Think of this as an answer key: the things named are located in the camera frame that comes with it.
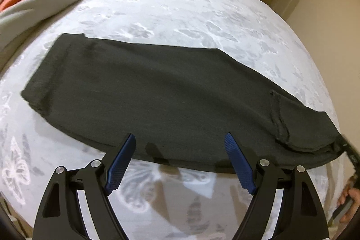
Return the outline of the dark grey pants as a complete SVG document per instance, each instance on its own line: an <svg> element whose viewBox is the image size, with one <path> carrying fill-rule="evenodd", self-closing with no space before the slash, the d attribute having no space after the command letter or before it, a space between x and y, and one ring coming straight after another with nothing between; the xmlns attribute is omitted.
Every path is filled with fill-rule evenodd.
<svg viewBox="0 0 360 240"><path fill-rule="evenodd" d="M325 112L219 49L63 34L21 95L89 146L107 152L132 133L136 159L181 168L231 173L227 133L286 169L316 168L342 153Z"/></svg>

